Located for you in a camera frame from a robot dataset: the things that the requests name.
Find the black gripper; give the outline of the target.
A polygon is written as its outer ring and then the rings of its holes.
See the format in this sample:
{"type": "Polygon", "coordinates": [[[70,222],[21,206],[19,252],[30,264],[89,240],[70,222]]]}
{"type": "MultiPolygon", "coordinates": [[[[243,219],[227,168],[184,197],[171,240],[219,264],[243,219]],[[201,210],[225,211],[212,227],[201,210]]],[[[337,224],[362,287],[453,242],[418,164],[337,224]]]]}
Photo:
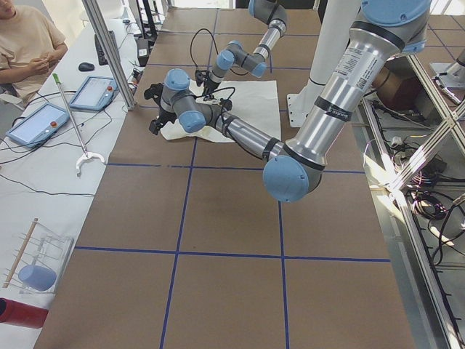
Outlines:
{"type": "Polygon", "coordinates": [[[172,124],[176,121],[176,113],[172,111],[166,111],[163,108],[159,109],[159,115],[157,121],[151,121],[149,125],[149,131],[154,135],[158,135],[162,126],[165,126],[168,122],[172,124]]]}
{"type": "Polygon", "coordinates": [[[217,82],[213,81],[210,77],[207,77],[203,84],[202,95],[205,95],[203,97],[203,101],[209,101],[210,97],[211,100],[215,100],[216,95],[214,94],[214,90],[216,90],[218,86],[219,84],[217,82]]]}

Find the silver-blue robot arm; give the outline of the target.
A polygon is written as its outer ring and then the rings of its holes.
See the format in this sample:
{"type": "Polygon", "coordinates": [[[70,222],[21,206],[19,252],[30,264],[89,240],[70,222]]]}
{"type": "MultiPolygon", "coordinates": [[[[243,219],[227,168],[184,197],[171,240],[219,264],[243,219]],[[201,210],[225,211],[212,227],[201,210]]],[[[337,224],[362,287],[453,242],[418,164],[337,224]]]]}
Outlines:
{"type": "Polygon", "coordinates": [[[217,54],[201,82],[203,96],[207,100],[214,97],[214,91],[219,88],[226,74],[235,65],[254,77],[262,77],[267,69],[267,59],[272,48],[286,32],[288,16],[285,8],[278,1],[250,1],[248,11],[253,18],[264,23],[267,30],[252,52],[244,49],[238,40],[232,40],[217,54]]]}
{"type": "Polygon", "coordinates": [[[319,185],[328,150],[385,62],[424,48],[429,8],[428,1],[363,1],[344,54],[289,140],[271,137],[231,114],[226,100],[199,103],[190,91],[190,77],[180,68],[145,90],[145,99],[160,108],[149,129],[158,134],[167,123],[179,123],[188,133],[215,128],[265,162],[263,181],[271,196],[297,201],[319,185]]]}

